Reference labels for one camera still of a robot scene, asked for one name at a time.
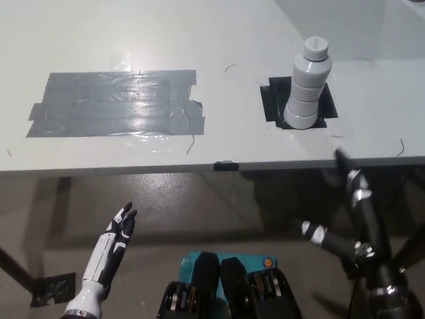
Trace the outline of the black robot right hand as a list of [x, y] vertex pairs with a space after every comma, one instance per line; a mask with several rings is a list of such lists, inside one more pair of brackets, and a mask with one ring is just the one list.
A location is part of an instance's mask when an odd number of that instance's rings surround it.
[[408, 282], [395, 265], [383, 221], [376, 209], [373, 191], [364, 173], [340, 149], [335, 151], [337, 171], [345, 181], [346, 202], [358, 232], [348, 240], [328, 228], [307, 220], [296, 219], [297, 230], [314, 245], [358, 267], [374, 295], [408, 294]]

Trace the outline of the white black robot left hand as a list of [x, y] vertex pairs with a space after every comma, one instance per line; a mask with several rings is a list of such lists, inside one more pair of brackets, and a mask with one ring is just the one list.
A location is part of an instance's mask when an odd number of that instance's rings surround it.
[[82, 277], [81, 290], [68, 303], [63, 318], [102, 317], [102, 303], [109, 295], [133, 234], [136, 215], [132, 203], [127, 203], [99, 236]]

